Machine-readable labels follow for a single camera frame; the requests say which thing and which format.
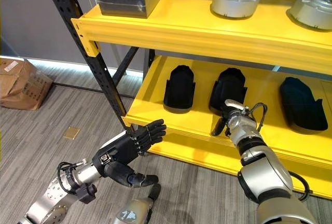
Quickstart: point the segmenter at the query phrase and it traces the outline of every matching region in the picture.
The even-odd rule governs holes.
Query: robot forearm
[[[136,173],[127,164],[151,145],[162,141],[165,129],[163,120],[157,120],[138,129],[133,135],[123,132],[114,137],[97,151],[92,162],[60,163],[57,178],[52,180],[44,195],[30,207],[19,223],[60,223],[74,202],[88,204],[95,199],[97,189],[93,183],[101,177],[110,177],[127,187],[156,184],[157,176]]]
[[[238,179],[245,195],[259,204],[258,223],[307,223],[316,224],[311,213],[294,196],[291,175],[266,145],[252,114],[252,110],[242,104],[226,100],[226,106],[232,107],[229,118],[224,120],[227,126],[226,135],[230,137],[241,156],[241,168]]]

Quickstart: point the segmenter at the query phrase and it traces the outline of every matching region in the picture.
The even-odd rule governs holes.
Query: yellow metal shelving unit
[[[104,16],[99,6],[72,19],[87,52],[96,57],[98,42],[206,55],[239,61],[279,65],[332,75],[332,32],[296,25],[286,14],[295,0],[261,0],[245,20],[221,18],[210,11],[212,0],[160,0],[148,19]],[[195,74],[193,108],[172,114],[162,106],[166,80],[177,65],[187,64]],[[168,125],[164,142],[150,151],[222,172],[236,174],[241,164],[231,141],[210,135],[218,117],[208,108],[214,81],[228,65],[157,57],[128,114],[126,124],[147,124],[163,118]],[[313,194],[332,199],[332,128],[318,135],[290,130],[283,116],[279,86],[287,76],[262,69],[238,67],[246,76],[245,103],[268,104],[262,135],[287,169],[304,176]],[[332,123],[332,83],[300,77],[323,99]],[[300,182],[295,188],[302,190]]]
[[[196,82],[193,106],[188,113],[173,114],[163,108],[166,80],[178,65],[187,65],[193,71]],[[162,118],[167,125],[165,142],[154,145],[150,151],[182,161],[202,165],[211,169],[235,174],[241,168],[240,157],[233,143],[224,135],[211,136],[219,116],[209,110],[209,100],[213,84],[220,72],[229,65],[190,59],[158,56],[149,69],[144,82],[123,118],[128,125],[146,125]],[[317,135],[299,134],[288,128],[279,99],[279,86],[287,76],[263,69],[240,67],[246,78],[248,91],[245,104],[253,106],[264,102],[269,110],[261,134],[264,141],[289,170],[304,176],[313,193],[332,198],[332,128]],[[332,121],[332,82],[310,77],[297,76],[313,91],[318,99],[323,99],[328,122]],[[301,183],[295,184],[301,190]]]
[[[160,0],[148,19],[104,16],[95,6],[73,24],[89,56],[91,41],[279,65],[332,75],[332,32],[294,24],[295,0],[261,0],[245,20],[211,13],[212,0]]]

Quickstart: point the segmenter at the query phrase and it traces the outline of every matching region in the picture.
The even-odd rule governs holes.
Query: yellow shelf beam
[[[173,114],[163,108],[166,80],[178,65],[189,66],[196,82],[193,106],[186,114]],[[212,62],[156,57],[133,104],[123,118],[125,123],[145,125],[162,118],[172,133],[196,138],[203,143],[217,143],[235,149],[233,143],[223,134],[220,137],[211,136],[219,116],[209,110],[210,95],[214,81],[228,67],[229,65]],[[248,106],[254,106],[257,102],[268,105],[261,134],[279,158],[332,170],[331,125],[328,130],[319,134],[304,135],[294,132],[286,124],[279,86],[286,77],[294,75],[257,68],[234,67],[239,68],[246,78],[245,86],[248,90],[244,103]],[[331,123],[332,111],[328,97],[331,94],[329,87],[332,87],[332,82],[305,76],[296,77],[311,88],[315,99],[323,99],[325,115],[328,123]],[[261,113],[255,113],[255,117],[260,119]]]
[[[231,175],[237,175],[241,169],[240,156],[235,149],[217,143],[203,143],[199,139],[167,133],[162,143],[152,146],[152,153],[181,160],[187,163],[207,167]],[[310,185],[313,195],[332,199],[331,170],[299,164],[294,161],[281,159],[290,171],[303,178]],[[293,178],[294,188],[304,191],[302,183]]]
[[[166,80],[178,65],[187,65],[196,82],[193,106],[185,114],[173,114],[163,108]],[[155,144],[150,152],[188,163],[235,175],[241,168],[240,156],[233,143],[224,136],[212,137],[218,116],[212,114],[208,104],[214,81],[229,65],[190,59],[157,56],[132,103],[125,123],[146,125],[162,118],[167,125],[164,141]],[[286,168],[303,176],[313,194],[332,199],[332,128],[316,134],[295,133],[286,125],[279,99],[279,86],[286,73],[240,67],[248,87],[245,104],[253,106],[265,102],[269,110],[261,130],[264,141],[281,159]],[[306,83],[315,99],[323,99],[329,123],[332,120],[332,82],[296,76]],[[255,113],[260,119],[261,113]],[[294,180],[296,190],[303,185]]]
[[[160,0],[148,19],[103,16],[99,6],[72,22],[90,56],[101,41],[279,65],[332,75],[332,32],[294,24],[295,0],[261,0],[245,20],[223,19],[212,0]]]

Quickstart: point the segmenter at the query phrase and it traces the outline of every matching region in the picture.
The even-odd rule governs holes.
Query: black metal upright post
[[[53,0],[56,5],[63,21],[65,22],[70,34],[72,35],[78,49],[82,53],[85,61],[89,65],[93,75],[95,76],[99,86],[103,90],[106,98],[108,99],[111,107],[113,108],[115,114],[117,115],[120,123],[123,128],[128,132],[133,132],[133,127],[127,127],[123,122],[121,116],[126,115],[126,109],[122,103],[119,92],[116,88],[115,83],[113,82],[112,77],[110,76],[106,64],[103,60],[102,55],[99,53],[97,57],[90,57],[87,55],[79,37],[77,36],[76,30],[74,29],[71,18],[79,18],[82,16],[82,10],[79,6],[77,0]]]

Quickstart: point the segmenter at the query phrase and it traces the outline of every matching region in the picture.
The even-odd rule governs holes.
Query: wire
[[[82,90],[87,90],[87,91],[91,91],[91,92],[97,92],[97,93],[104,93],[102,90],[98,90],[98,89],[93,89],[93,88],[84,88],[84,87],[80,87],[80,86],[75,86],[75,85],[68,85],[68,84],[62,84],[62,83],[58,83],[58,82],[53,82],[53,85],[56,86],[62,86],[62,87],[68,87],[68,88],[76,88],[76,89],[82,89]],[[134,99],[134,96],[131,95],[127,95],[127,94],[119,94],[121,97],[126,97],[126,98],[131,98]]]
[[[304,202],[305,200],[307,200],[307,198],[309,197],[309,194],[310,194],[310,187],[309,187],[309,184],[308,182],[303,178],[301,177],[300,175],[292,172],[292,171],[288,171],[289,174],[292,176],[292,177],[295,177],[296,179],[298,179],[301,183],[303,183],[303,186],[305,187],[305,192],[304,194],[299,198],[300,201]]]
[[[59,163],[58,168],[57,168],[57,178],[58,178],[58,182],[60,184],[60,187],[63,189],[63,191],[65,191],[68,194],[75,194],[75,193],[72,192],[72,191],[67,190],[63,186],[63,183],[62,183],[62,180],[61,180],[61,176],[60,176],[60,172],[61,171],[66,171],[69,168],[75,168],[75,167],[77,167],[77,166],[75,164],[73,164],[73,163],[61,162],[61,163]]]
[[[258,132],[260,132],[260,129],[261,129],[262,126],[263,126],[263,122],[264,122],[264,120],[265,120],[265,115],[266,115],[266,113],[267,113],[267,111],[268,111],[268,106],[267,106],[266,104],[262,103],[262,102],[259,102],[259,103],[257,103],[256,105],[254,105],[254,107],[248,112],[248,115],[251,114],[253,120],[256,121],[256,119],[255,119],[255,117],[254,117],[254,115],[253,115],[253,112],[254,112],[257,108],[259,108],[260,106],[263,107],[263,115],[262,115],[262,117],[261,117],[261,120],[260,120],[259,126],[258,126],[258,128],[257,128],[257,131],[258,131]]]

